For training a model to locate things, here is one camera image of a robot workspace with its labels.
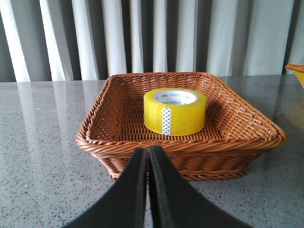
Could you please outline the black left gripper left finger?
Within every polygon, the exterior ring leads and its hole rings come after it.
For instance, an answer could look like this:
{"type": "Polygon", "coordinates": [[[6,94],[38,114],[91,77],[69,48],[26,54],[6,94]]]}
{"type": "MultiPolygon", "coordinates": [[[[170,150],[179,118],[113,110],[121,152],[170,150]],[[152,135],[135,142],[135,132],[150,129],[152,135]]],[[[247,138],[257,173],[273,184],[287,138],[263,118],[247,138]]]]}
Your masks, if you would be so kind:
{"type": "Polygon", "coordinates": [[[66,228],[143,228],[147,150],[133,151],[126,168],[108,192],[66,228]]]}

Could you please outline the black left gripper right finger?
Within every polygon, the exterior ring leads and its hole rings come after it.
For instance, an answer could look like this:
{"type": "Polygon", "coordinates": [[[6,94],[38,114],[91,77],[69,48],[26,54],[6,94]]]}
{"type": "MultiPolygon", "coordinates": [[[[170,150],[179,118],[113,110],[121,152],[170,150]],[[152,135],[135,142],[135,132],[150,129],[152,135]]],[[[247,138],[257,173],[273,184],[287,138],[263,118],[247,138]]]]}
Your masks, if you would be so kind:
{"type": "Polygon", "coordinates": [[[161,146],[150,147],[149,194],[155,228],[247,228],[198,193],[161,146]]]}

